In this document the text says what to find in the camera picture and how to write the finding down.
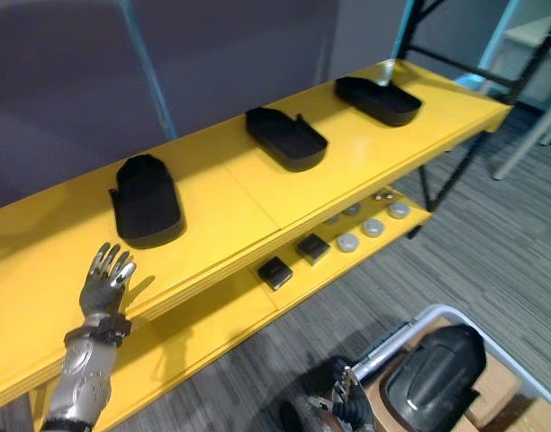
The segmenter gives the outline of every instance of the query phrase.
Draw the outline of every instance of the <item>shelf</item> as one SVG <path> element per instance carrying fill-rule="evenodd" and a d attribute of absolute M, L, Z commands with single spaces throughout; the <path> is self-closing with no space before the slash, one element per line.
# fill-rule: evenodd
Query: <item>shelf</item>
<path fill-rule="evenodd" d="M 258 264 L 254 264 L 133 331 L 118 353 L 112 398 L 95 430 L 112 428 L 429 217 L 407 198 L 397 196 L 412 206 L 403 220 L 391 218 L 384 203 L 368 198 L 357 216 L 342 216 L 337 223 L 316 227 L 314 232 L 332 247 L 315 266 L 300 259 L 294 242 L 277 250 L 275 255 L 294 270 L 293 278 L 279 291 L 273 292 L 259 281 Z M 360 231 L 361 222 L 369 217 L 385 223 L 382 236 L 368 238 Z M 346 231 L 356 234 L 361 242 L 350 254 L 339 251 L 333 243 Z M 36 430 L 54 386 L 52 383 L 30 393 Z"/>
<path fill-rule="evenodd" d="M 275 306 L 279 310 L 292 308 L 323 285 L 333 281 L 366 257 L 373 255 L 379 249 L 428 219 L 428 212 L 400 193 L 393 192 L 396 201 L 403 201 L 411 207 L 411 212 L 405 219 L 398 220 L 392 218 L 385 209 L 387 205 L 385 202 L 377 202 L 372 198 L 366 198 L 361 201 L 362 208 L 357 215 L 346 216 L 342 214 L 339 221 L 335 223 L 322 223 L 310 231 L 330 245 L 330 251 L 315 265 L 310 265 L 301 258 L 295 251 L 294 245 L 286 245 L 270 255 L 280 257 L 294 272 L 294 277 L 276 292 L 271 290 L 265 283 L 262 283 L 266 294 L 274 302 Z M 374 217 L 384 223 L 385 230 L 380 237 L 369 238 L 361 230 L 362 222 L 370 217 Z M 345 232 L 351 232 L 359 239 L 359 246 L 354 252 L 342 252 L 336 244 L 336 238 Z M 257 269 L 265 261 L 265 259 L 259 261 L 252 268 L 254 270 Z"/>
<path fill-rule="evenodd" d="M 255 276 L 244 268 L 132 331 L 118 352 L 112 398 L 94 431 L 114 426 L 170 390 L 237 345 L 274 312 Z M 45 387 L 30 393 L 35 430 L 41 428 L 50 396 Z"/>
<path fill-rule="evenodd" d="M 367 68 L 350 75 L 374 78 L 379 71 Z M 292 174 L 254 140 L 244 139 L 231 143 L 241 151 L 229 159 L 227 168 L 278 227 L 288 227 L 322 212 L 345 194 L 394 182 L 476 130 L 493 131 L 509 110 L 411 63 L 396 65 L 394 81 L 423 102 L 409 124 L 383 125 L 339 100 L 329 82 L 317 91 L 306 90 L 269 105 L 292 118 L 301 113 L 328 139 L 319 165 Z"/>
<path fill-rule="evenodd" d="M 373 78 L 380 69 L 353 75 Z M 401 128 L 337 100 L 331 83 L 270 105 L 303 113 L 328 138 L 326 157 L 305 172 L 277 165 L 246 133 L 243 116 L 150 150 L 176 179 L 187 230 L 163 247 L 132 251 L 138 270 L 123 302 L 134 328 L 458 142 L 492 131 L 510 109 L 408 62 L 395 69 L 395 81 L 424 103 Z M 91 257 L 104 241 L 120 241 L 107 190 L 121 165 L 0 209 L 0 406 L 59 373 L 63 336 L 82 321 L 77 298 Z"/>

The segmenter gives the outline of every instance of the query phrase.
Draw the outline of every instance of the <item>lower shelf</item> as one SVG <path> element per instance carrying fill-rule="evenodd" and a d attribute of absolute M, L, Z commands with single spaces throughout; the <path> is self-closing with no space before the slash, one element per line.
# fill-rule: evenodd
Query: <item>lower shelf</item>
<path fill-rule="evenodd" d="M 300 258 L 294 244 L 277 250 L 273 255 L 294 271 L 279 291 L 273 292 L 257 278 L 262 264 L 258 262 L 134 331 L 118 353 L 113 395 L 95 430 L 106 430 L 126 419 L 429 217 L 404 196 L 396 193 L 396 199 L 412 208 L 405 219 L 391 218 L 383 202 L 370 198 L 361 203 L 357 215 L 342 215 L 335 223 L 317 227 L 313 232 L 331 248 L 314 266 Z M 360 229 L 361 222 L 370 217 L 384 222 L 385 231 L 378 238 L 369 238 Z M 354 252 L 344 253 L 335 238 L 348 231 L 358 236 L 360 244 Z M 50 382 L 30 392 L 36 430 L 55 385 Z"/>

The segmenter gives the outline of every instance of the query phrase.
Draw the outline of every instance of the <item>black wrist band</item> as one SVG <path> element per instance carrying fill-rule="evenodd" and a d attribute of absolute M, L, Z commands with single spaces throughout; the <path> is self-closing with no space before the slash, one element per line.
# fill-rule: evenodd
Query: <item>black wrist band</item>
<path fill-rule="evenodd" d="M 92 425 L 79 420 L 52 419 L 46 420 L 41 427 L 41 432 L 91 432 Z"/>

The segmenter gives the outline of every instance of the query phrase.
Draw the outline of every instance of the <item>black tray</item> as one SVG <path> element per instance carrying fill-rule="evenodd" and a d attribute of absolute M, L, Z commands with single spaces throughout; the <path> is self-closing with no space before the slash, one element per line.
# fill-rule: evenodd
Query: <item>black tray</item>
<path fill-rule="evenodd" d="M 365 78 L 346 76 L 336 79 L 336 95 L 343 101 L 388 126 L 403 126 L 413 120 L 421 100 L 390 81 L 378 85 Z"/>
<path fill-rule="evenodd" d="M 328 147 L 328 141 L 300 114 L 294 121 L 278 110 L 254 108 L 246 112 L 246 128 L 289 171 L 315 167 Z"/>
<path fill-rule="evenodd" d="M 133 248 L 164 245 L 179 237 L 185 216 L 174 180 L 164 163 L 151 155 L 128 159 L 111 189 L 117 233 Z"/>

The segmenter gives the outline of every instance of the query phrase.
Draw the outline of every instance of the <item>black metal frame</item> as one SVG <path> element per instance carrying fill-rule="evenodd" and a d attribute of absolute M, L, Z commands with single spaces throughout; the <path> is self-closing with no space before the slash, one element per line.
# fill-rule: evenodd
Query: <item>black metal frame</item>
<path fill-rule="evenodd" d="M 519 77 L 516 79 L 508 79 L 504 76 L 494 74 L 489 70 L 467 65 L 466 63 L 463 63 L 461 61 L 448 58 L 444 55 L 438 54 L 437 52 L 433 52 L 429 49 L 425 49 L 411 43 L 413 40 L 413 35 L 416 32 L 416 29 L 418 28 L 420 22 L 423 21 L 429 14 L 436 10 L 445 1 L 446 0 L 433 0 L 431 4 L 427 7 L 424 7 L 427 3 L 427 0 L 413 1 L 410 9 L 410 14 L 408 16 L 408 21 L 406 22 L 405 28 L 403 30 L 400 46 L 398 47 L 396 53 L 396 58 L 405 59 L 410 51 L 418 52 L 419 54 L 423 54 L 424 56 L 441 61 L 456 68 L 460 68 L 466 72 L 476 74 L 480 77 L 507 87 L 508 93 L 500 95 L 497 99 L 504 104 L 512 105 L 516 103 L 519 94 L 524 89 L 529 80 L 533 77 L 537 68 L 539 68 L 542 61 L 551 49 L 551 29 L 542 41 L 542 43 L 534 49 L 528 64 L 524 67 Z M 442 201 L 446 198 L 447 194 L 460 179 L 462 174 L 470 166 L 478 150 L 485 143 L 488 135 L 489 133 L 487 132 L 481 132 L 480 135 L 474 140 L 470 149 L 467 151 L 461 162 L 457 165 L 456 169 L 448 178 L 446 183 L 442 186 L 435 199 L 431 198 L 431 194 L 429 192 L 429 179 L 426 167 L 422 165 L 418 168 L 418 171 L 420 173 L 421 189 L 423 191 L 424 205 L 428 212 L 434 212 L 439 207 Z M 408 233 L 408 239 L 413 239 L 413 237 L 415 237 L 420 229 L 421 226 L 418 226 L 410 231 Z"/>
<path fill-rule="evenodd" d="M 479 75 L 480 77 L 498 83 L 502 86 L 508 87 L 509 92 L 500 96 L 499 100 L 505 104 L 516 103 L 519 94 L 524 89 L 529 80 L 533 77 L 537 68 L 539 68 L 539 65 L 541 65 L 542 61 L 551 50 L 551 29 L 547 33 L 542 43 L 540 43 L 534 49 L 534 52 L 532 53 L 528 64 L 526 65 L 526 67 L 524 67 L 519 77 L 517 77 L 516 79 L 508 79 L 504 76 L 494 74 L 489 70 L 467 65 L 466 63 L 463 63 L 461 61 L 453 60 L 452 58 L 448 58 L 447 56 L 438 54 L 437 52 L 433 52 L 429 49 L 425 49 L 411 43 L 413 35 L 418 28 L 418 24 L 420 24 L 421 21 L 423 21 L 429 14 L 435 11 L 445 1 L 446 0 L 434 0 L 428 7 L 424 8 L 427 0 L 414 0 L 413 5 L 411 6 L 410 15 L 408 17 L 408 22 L 406 22 L 405 28 L 403 30 L 402 41 L 400 42 L 400 46 L 398 47 L 396 58 L 405 59 L 408 52 L 419 52 L 419 54 L 423 54 L 424 56 L 441 61 L 443 63 L 447 63 L 448 65 L 463 69 L 466 72 L 471 72 L 473 74 Z"/>

